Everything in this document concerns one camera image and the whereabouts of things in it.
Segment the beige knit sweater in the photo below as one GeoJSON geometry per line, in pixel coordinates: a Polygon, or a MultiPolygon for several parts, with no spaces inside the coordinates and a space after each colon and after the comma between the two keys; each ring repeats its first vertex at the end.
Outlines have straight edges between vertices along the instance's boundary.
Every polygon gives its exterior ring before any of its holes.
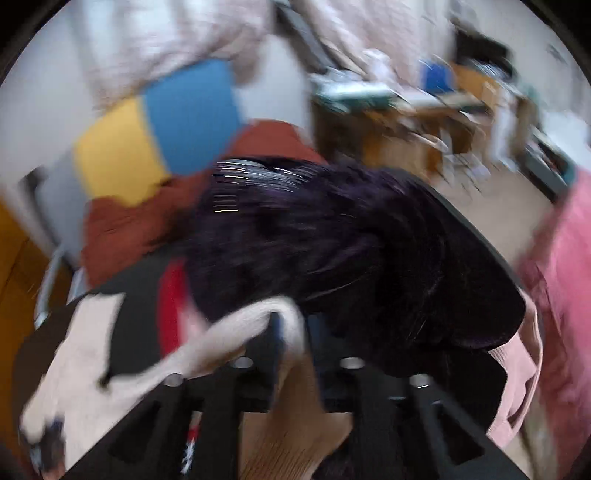
{"type": "Polygon", "coordinates": [[[304,318],[292,299],[278,296],[247,305],[143,372],[115,377],[102,387],[98,381],[106,371],[107,342],[123,302],[121,294],[90,295],[78,304],[65,339],[20,416],[20,429],[29,442],[40,440],[52,420],[63,420],[66,469],[72,469],[167,375],[192,379],[211,373],[263,333],[273,313],[280,315],[286,351],[270,412],[245,416],[240,477],[310,479],[349,436],[349,414],[322,408],[305,346],[304,318]]]}

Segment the dark grey mattress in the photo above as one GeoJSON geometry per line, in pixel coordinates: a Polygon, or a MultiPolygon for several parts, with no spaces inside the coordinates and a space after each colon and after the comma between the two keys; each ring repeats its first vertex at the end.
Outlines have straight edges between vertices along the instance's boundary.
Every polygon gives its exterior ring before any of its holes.
{"type": "MultiPolygon", "coordinates": [[[[90,291],[92,294],[125,294],[111,334],[109,360],[103,374],[105,378],[137,374],[160,360],[157,333],[159,280],[166,267],[179,257],[176,249],[156,251],[90,291]]],[[[78,303],[74,300],[55,310],[19,349],[12,378],[12,416],[15,424],[19,422],[21,412],[37,389],[42,375],[48,370],[55,350],[65,338],[78,303]]]]}

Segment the red garment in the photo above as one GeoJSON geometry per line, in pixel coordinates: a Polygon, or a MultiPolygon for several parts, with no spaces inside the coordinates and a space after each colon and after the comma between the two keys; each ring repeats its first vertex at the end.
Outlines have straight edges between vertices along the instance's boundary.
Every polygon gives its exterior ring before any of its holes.
{"type": "Polygon", "coordinates": [[[173,260],[164,270],[159,279],[156,305],[162,358],[193,337],[200,336],[209,327],[209,322],[193,302],[182,260],[173,260]]]}

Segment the dark purple black garment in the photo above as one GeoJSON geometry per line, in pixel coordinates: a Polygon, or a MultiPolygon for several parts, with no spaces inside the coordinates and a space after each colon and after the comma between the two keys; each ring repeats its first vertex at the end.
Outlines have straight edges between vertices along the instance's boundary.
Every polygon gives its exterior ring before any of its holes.
{"type": "Polygon", "coordinates": [[[221,160],[192,210],[184,270],[209,321],[286,296],[385,373],[429,374],[493,423],[507,376],[491,351],[525,300],[493,246],[406,171],[221,160]]]}

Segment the orange wooden wardrobe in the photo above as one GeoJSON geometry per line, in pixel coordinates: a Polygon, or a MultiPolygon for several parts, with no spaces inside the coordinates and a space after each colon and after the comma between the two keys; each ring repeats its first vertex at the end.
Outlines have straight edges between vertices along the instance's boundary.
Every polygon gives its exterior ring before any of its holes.
{"type": "Polygon", "coordinates": [[[35,303],[48,258],[6,207],[1,208],[1,444],[19,452],[12,417],[12,372],[17,352],[33,332],[35,303]]]}

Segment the rust brown knit garment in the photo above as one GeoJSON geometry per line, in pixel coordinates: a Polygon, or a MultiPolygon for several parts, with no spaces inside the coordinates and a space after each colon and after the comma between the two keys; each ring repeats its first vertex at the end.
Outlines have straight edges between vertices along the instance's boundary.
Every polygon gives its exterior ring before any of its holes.
{"type": "MultiPolygon", "coordinates": [[[[325,158],[304,139],[293,124],[256,120],[233,139],[221,159],[286,158],[324,164],[325,158]]],[[[96,288],[142,257],[171,242],[182,219],[207,187],[211,168],[190,175],[175,175],[137,206],[113,197],[89,203],[84,222],[81,264],[87,284],[96,288]]]]}

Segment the pink garment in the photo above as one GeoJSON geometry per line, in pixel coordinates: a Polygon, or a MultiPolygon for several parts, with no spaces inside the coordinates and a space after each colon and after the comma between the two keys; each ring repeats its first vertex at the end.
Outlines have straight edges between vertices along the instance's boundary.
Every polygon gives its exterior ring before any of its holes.
{"type": "Polygon", "coordinates": [[[490,437],[520,436],[535,479],[564,479],[590,440],[590,172],[580,169],[549,210],[522,178],[469,209],[485,238],[515,265],[526,314],[492,351],[508,374],[490,437]]]}

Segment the cluttered wooden desk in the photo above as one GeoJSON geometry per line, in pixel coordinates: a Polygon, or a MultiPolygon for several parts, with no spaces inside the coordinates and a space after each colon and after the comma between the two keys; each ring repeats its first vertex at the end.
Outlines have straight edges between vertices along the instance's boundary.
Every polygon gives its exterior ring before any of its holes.
{"type": "Polygon", "coordinates": [[[443,91],[393,91],[377,82],[328,82],[311,95],[318,152],[331,163],[405,169],[433,182],[463,172],[473,184],[486,165],[501,83],[443,64],[443,91]]]}

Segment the grey yellow blue headboard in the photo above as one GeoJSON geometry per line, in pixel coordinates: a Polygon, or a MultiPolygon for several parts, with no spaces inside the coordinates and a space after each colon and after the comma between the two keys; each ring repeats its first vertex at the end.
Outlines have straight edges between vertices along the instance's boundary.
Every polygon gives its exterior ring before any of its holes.
{"type": "Polygon", "coordinates": [[[228,148],[242,128],[232,84],[222,60],[173,73],[117,103],[53,165],[30,172],[37,215],[73,268],[92,199],[137,205],[164,180],[202,171],[228,148]]]}

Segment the blue chair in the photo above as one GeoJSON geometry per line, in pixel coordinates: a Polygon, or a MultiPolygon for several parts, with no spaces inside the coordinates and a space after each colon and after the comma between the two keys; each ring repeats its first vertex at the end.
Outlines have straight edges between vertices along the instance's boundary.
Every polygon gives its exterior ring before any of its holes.
{"type": "Polygon", "coordinates": [[[420,73],[420,88],[431,95],[447,94],[457,90],[455,72],[451,64],[441,58],[421,60],[420,73]]]}

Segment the patterned white curtain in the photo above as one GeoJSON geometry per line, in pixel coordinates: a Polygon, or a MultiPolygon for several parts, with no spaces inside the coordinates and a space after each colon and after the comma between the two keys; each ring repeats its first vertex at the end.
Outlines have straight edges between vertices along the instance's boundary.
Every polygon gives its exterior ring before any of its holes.
{"type": "MultiPolygon", "coordinates": [[[[294,1],[339,66],[370,77],[380,51],[405,84],[421,79],[418,16],[409,1],[294,1]]],[[[256,70],[273,23],[269,1],[73,1],[71,24],[99,109],[209,58],[239,79],[256,70]]]]}

